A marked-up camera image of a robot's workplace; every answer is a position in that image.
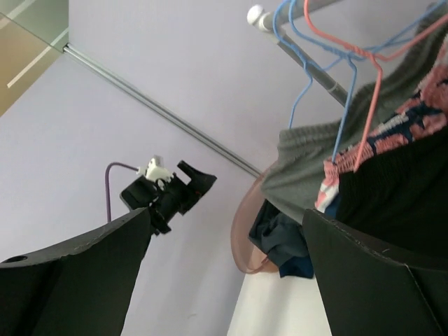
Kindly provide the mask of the black shorts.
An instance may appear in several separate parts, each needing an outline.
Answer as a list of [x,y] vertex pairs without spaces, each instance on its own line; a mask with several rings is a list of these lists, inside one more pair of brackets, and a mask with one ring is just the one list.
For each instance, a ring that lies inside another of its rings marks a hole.
[[390,244],[447,255],[447,129],[339,178],[335,218]]

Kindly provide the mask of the navy blue shorts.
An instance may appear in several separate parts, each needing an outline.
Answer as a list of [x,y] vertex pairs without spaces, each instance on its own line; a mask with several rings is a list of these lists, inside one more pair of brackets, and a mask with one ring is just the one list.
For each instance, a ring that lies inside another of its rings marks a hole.
[[279,276],[311,279],[314,268],[302,225],[265,200],[248,239],[279,268]]

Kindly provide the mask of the pink patterned shorts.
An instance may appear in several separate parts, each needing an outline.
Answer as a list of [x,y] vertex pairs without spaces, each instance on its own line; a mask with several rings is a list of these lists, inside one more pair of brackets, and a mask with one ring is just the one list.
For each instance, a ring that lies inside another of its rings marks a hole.
[[447,56],[436,60],[433,68],[410,97],[392,116],[376,126],[366,143],[357,143],[324,161],[325,178],[315,202],[324,212],[339,193],[340,174],[354,169],[358,150],[360,162],[397,147],[422,139],[447,126]]

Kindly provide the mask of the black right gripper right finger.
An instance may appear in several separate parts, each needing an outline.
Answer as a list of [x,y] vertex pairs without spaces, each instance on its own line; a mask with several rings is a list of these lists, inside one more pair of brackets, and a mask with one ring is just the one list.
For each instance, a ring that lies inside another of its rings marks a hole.
[[333,335],[446,335],[447,260],[308,209],[302,221]]

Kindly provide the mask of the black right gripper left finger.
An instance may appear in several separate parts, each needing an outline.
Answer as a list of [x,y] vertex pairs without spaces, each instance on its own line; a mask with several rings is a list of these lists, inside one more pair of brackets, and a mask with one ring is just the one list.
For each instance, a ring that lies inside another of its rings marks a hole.
[[151,235],[147,209],[1,263],[2,335],[120,335]]

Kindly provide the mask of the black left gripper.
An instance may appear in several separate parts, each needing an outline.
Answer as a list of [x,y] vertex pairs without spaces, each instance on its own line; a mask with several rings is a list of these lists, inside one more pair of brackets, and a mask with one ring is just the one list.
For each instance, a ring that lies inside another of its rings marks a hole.
[[157,235],[170,232],[170,220],[176,214],[183,216],[189,212],[217,180],[216,176],[199,171],[183,160],[177,167],[190,178],[188,183],[174,172],[170,182],[162,179],[152,182],[139,175],[120,194],[128,209],[148,208],[150,224]]

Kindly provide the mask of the grey shorts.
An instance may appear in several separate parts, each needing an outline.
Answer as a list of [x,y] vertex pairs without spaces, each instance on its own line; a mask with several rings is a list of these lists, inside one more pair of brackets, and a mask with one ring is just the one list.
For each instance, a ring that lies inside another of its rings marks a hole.
[[[403,61],[381,84],[372,125],[391,115],[411,96],[430,71],[447,26],[442,25],[411,47]],[[295,127],[279,134],[278,159],[269,168],[262,184],[265,199],[284,214],[301,222],[306,209],[314,208],[324,179],[323,162],[332,154],[340,121]]]

